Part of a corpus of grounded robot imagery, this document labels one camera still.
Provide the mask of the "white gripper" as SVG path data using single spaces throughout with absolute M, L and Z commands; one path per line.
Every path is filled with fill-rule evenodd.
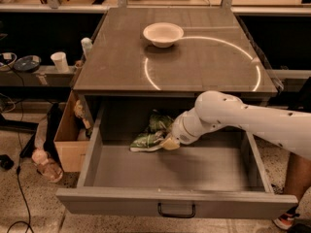
M 180 143 L 189 145 L 197 140 L 197 137 L 191 135 L 185 127 L 186 115 L 186 113 L 179 115 L 172 123 L 171 134 L 173 137 L 167 136 L 160 143 L 165 150 L 176 150 L 180 147 Z

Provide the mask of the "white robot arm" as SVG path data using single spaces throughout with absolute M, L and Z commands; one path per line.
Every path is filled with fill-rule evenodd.
M 232 126 L 250 132 L 303 158 L 311 159 L 311 114 L 244 104 L 218 91 L 200 94 L 194 107 L 172 123 L 160 143 L 165 150 L 189 145 L 202 135 Z

